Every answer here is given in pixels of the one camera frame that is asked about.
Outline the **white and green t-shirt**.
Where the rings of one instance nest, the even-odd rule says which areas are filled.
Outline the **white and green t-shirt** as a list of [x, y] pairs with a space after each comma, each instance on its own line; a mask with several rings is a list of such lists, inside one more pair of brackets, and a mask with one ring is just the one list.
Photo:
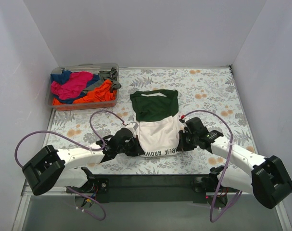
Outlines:
[[143, 157], [174, 155], [179, 144], [179, 104], [177, 90], [136, 91], [130, 95], [135, 134]]

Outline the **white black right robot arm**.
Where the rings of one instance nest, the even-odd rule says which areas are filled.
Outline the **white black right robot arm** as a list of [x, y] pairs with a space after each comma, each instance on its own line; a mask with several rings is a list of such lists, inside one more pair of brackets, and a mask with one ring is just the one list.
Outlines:
[[292, 180], [280, 158], [274, 155], [264, 157], [231, 144], [221, 132], [209, 131], [198, 117], [186, 121], [179, 136], [179, 151], [192, 151], [199, 147], [240, 169], [236, 171], [224, 166], [211, 168], [209, 175], [193, 181], [198, 191], [233, 188], [253, 194], [261, 205], [269, 209], [292, 193]]

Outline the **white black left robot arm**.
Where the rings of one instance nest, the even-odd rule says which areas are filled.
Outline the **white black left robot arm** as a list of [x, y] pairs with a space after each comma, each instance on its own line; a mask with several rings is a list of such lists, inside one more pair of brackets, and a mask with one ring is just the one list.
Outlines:
[[86, 166], [113, 160], [118, 154], [130, 157], [143, 155], [139, 137], [132, 130], [121, 128], [114, 135], [100, 138], [89, 147], [56, 149], [44, 146], [22, 166], [22, 172], [33, 195], [42, 195], [53, 187], [68, 187], [79, 193], [104, 191], [107, 179], [96, 177]]

